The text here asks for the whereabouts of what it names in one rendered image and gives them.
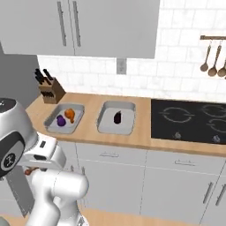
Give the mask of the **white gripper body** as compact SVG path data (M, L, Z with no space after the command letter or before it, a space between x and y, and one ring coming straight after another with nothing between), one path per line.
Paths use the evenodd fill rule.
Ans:
M19 161L20 166L51 170L61 170L65 163L66 157L58 144L30 149Z

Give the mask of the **grey tupperware tray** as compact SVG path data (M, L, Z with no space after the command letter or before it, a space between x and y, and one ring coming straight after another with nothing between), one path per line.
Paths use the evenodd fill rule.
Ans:
M121 111L122 122L114 123L114 115ZM106 101L103 103L96 120L97 130L100 133L130 135L136 118L136 105L133 102Z
M64 112L67 109L73 109L75 112L74 122L71 123L70 120L64 115ZM58 104L55 109L51 112L51 114L44 121L44 126L48 132L55 133L64 133L70 134L75 131L81 118L83 117L85 112L85 107L82 104L78 103L62 103ZM57 125L57 116L62 115L66 121L65 126Z

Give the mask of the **dark purple eggplant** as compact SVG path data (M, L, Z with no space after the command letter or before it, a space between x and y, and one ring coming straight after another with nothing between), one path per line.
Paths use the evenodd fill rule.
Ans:
M120 124L122 122L122 113L121 111L118 111L115 115L114 115L114 123L115 124Z

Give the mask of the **grey drawer front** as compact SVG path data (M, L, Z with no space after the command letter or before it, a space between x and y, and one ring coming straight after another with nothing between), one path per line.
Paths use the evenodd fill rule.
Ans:
M196 164L195 167L177 165L175 160L191 161ZM165 151L148 151L147 166L152 168L167 170L182 170L197 173L216 174L221 173L225 159L222 157L205 156L197 154L180 154Z
M76 151L76 145L74 142L69 141L58 141L57 144L62 148L65 157L66 163L64 165L64 170L75 172L78 168L78 157Z
M144 166L146 161L146 150L131 147L115 147L96 144L77 143L77 154L80 160L113 162ZM101 153L119 154L119 157L102 157Z

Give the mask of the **wooden knife block with knives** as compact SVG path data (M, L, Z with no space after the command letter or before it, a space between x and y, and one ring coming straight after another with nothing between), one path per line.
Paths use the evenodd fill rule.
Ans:
M65 91L58 80L52 77L47 69L44 69L43 73L36 69L34 74L39 83L38 87L43 101L48 104L58 104L65 95Z

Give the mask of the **grey base cupboard door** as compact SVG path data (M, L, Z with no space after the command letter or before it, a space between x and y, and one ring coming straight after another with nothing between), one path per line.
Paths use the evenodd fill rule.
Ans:
M201 219L201 226L226 226L226 191L219 206L215 205L224 184L226 184L226 176L220 176Z
M122 163L80 160L89 182L82 203L86 208L138 215L144 167Z
M198 224L207 206L202 202L208 184L214 183L212 192L217 178L217 175L203 173L146 168L140 213Z

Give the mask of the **grey fridge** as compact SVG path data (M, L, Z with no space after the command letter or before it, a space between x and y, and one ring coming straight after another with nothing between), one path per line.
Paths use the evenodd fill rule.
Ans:
M6 55L0 43L0 97L17 100L25 109L40 95L34 70L37 56ZM34 203L23 168L0 179L0 215L26 216Z

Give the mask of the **black hob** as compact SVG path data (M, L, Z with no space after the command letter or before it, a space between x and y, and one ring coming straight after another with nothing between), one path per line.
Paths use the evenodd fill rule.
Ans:
M153 139L226 145L226 103L152 99L150 116ZM213 142L215 135L220 143Z

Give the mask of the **wooden hanging spoon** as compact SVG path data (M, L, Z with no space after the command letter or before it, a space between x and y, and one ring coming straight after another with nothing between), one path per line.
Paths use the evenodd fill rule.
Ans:
M224 61L224 66L217 72L219 77L224 77L226 75L226 59Z
M205 63L200 67L200 70L201 70L202 72L206 72L207 69L208 69L207 59L208 59L210 50L211 50L211 43L209 43L208 48L207 48L207 55L206 55Z
M210 77L214 77L217 73L217 70L216 70L216 63L217 63L217 60L218 60L218 57L221 53L221 49L222 49L222 44L219 44L219 46L217 47L217 51L216 51L216 55L215 55L215 62L214 62L214 65L212 68L210 68L207 72L207 74L210 76Z

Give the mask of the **grey wall socket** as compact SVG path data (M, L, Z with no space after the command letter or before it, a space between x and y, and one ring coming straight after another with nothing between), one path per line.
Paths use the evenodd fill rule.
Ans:
M118 58L117 59L117 74L126 74L127 69L127 59Z

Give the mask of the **grey wall cupboard door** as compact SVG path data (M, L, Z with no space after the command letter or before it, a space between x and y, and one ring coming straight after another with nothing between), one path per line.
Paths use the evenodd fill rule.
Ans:
M81 47L72 1L79 12ZM160 0L69 0L69 5L77 56L154 58Z
M62 5L66 47L57 1ZM0 42L5 54L73 56L68 0L0 0Z

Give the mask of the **wooden tool rail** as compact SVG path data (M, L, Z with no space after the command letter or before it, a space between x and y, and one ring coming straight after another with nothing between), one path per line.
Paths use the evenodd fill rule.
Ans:
M200 36L201 40L212 40L212 41L226 41L226 36L219 36L219 35L201 35Z

